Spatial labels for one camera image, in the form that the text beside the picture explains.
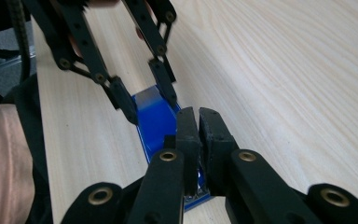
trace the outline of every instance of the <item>light wood surface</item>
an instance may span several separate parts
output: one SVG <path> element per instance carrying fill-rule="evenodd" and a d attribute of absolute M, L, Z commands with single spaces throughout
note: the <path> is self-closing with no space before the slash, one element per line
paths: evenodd
<path fill-rule="evenodd" d="M 168 45 L 181 107 L 221 113 L 242 148 L 293 188 L 331 183 L 358 197 L 358 1 L 172 0 Z M 108 71 L 131 93 L 154 85 L 122 4 L 87 11 Z M 145 174 L 138 134 L 91 80 L 60 71 L 34 26 L 55 222 L 85 187 Z M 185 223 L 228 223 L 223 199 Z"/>

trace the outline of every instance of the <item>blue plastic piece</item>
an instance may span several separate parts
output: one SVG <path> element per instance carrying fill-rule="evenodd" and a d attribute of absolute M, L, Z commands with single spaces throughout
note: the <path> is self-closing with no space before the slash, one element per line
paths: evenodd
<path fill-rule="evenodd" d="M 137 105 L 138 134 L 141 138 L 147 163 L 153 155 L 162 150 L 165 135 L 176 134 L 176 113 L 179 105 L 170 107 L 161 97 L 158 88 L 153 86 L 132 96 Z M 185 197 L 185 211 L 211 199 L 204 186 L 205 180 L 199 172 L 199 190 L 195 197 Z"/>

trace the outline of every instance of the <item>black cable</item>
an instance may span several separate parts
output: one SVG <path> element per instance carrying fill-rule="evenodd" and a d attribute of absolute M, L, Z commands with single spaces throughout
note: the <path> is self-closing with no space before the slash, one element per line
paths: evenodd
<path fill-rule="evenodd" d="M 25 28 L 24 10 L 21 0 L 7 0 L 7 8 L 14 28 L 14 33 L 17 38 L 17 43 L 19 45 L 22 60 L 20 82 L 23 82 L 23 80 L 30 76 L 31 72 L 30 48 Z"/>

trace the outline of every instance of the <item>person's arm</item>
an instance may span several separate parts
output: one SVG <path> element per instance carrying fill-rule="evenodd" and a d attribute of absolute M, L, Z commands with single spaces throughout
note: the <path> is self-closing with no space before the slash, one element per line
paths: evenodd
<path fill-rule="evenodd" d="M 34 199 L 33 160 L 16 106 L 0 105 L 0 223 L 24 223 Z"/>

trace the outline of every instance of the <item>metal screw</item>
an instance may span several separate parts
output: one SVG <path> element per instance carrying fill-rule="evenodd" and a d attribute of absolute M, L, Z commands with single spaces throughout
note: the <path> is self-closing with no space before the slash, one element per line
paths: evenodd
<path fill-rule="evenodd" d="M 164 55 L 165 52 L 166 52 L 166 50 L 165 50 L 164 46 L 162 46 L 162 45 L 158 45 L 158 46 L 157 46 L 157 53 L 158 53 L 158 55 Z"/>
<path fill-rule="evenodd" d="M 173 15 L 173 13 L 171 11 L 168 11 L 166 14 L 165 14 L 165 18 L 167 18 L 167 21 L 168 22 L 173 22 L 175 21 L 175 16 Z"/>
<path fill-rule="evenodd" d="M 162 161 L 174 161 L 176 160 L 176 153 L 167 151 L 167 152 L 163 152 L 161 154 L 159 154 L 159 158 Z"/>
<path fill-rule="evenodd" d="M 113 191 L 108 188 L 98 188 L 89 195 L 89 203 L 92 205 L 101 205 L 107 203 L 113 197 Z"/>
<path fill-rule="evenodd" d="M 322 189 L 321 196 L 328 203 L 338 207 L 347 207 L 350 205 L 350 200 L 345 195 L 334 189 Z"/>
<path fill-rule="evenodd" d="M 250 153 L 250 152 L 240 152 L 240 154 L 238 154 L 238 156 L 243 161 L 255 161 L 255 159 L 256 159 L 255 154 Z"/>
<path fill-rule="evenodd" d="M 95 78 L 99 81 L 99 82 L 103 82 L 105 80 L 104 76 L 101 73 L 97 73 L 95 74 Z"/>
<path fill-rule="evenodd" d="M 67 59 L 61 58 L 60 59 L 60 66 L 64 69 L 69 69 L 71 68 L 71 64 L 69 63 L 69 61 Z"/>

